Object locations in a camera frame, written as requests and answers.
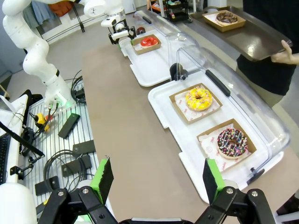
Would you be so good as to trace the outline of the person left hand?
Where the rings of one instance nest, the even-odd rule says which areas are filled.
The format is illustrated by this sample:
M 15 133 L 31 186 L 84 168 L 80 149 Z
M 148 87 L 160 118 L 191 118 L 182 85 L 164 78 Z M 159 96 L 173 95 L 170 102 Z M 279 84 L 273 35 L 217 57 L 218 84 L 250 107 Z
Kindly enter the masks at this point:
M 295 64 L 291 47 L 284 40 L 281 41 L 281 44 L 284 48 L 284 51 L 271 55 L 271 61 L 274 63 Z

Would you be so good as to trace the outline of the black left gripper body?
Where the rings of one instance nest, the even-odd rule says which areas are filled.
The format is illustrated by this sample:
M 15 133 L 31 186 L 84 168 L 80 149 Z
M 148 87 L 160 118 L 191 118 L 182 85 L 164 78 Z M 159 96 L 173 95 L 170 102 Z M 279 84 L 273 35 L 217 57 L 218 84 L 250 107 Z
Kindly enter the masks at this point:
M 111 34 L 112 39 L 119 39 L 129 36 L 129 28 L 126 25 L 126 20 L 117 21 L 116 19 L 113 19 L 112 28 L 114 29 L 114 32 Z

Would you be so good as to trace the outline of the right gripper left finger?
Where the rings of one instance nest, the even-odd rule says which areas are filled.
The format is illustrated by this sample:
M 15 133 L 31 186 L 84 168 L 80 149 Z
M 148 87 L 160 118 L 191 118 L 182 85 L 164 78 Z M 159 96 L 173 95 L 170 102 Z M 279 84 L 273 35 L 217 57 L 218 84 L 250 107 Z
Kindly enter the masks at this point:
M 91 224 L 117 223 L 106 206 L 114 180 L 110 159 L 102 159 L 90 184 L 69 192 L 54 190 L 38 220 L 39 224 L 74 224 L 79 216 L 87 215 Z

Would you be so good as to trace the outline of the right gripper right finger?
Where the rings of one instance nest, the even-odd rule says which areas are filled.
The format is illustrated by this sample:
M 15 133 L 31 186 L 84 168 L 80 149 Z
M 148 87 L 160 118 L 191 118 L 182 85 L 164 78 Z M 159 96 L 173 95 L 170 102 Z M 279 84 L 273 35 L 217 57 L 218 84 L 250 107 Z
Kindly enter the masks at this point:
M 214 159 L 205 159 L 202 177 L 209 206 L 195 223 L 221 224 L 227 217 L 236 217 L 241 224 L 275 223 L 264 192 L 250 189 L 243 193 L 226 186 Z

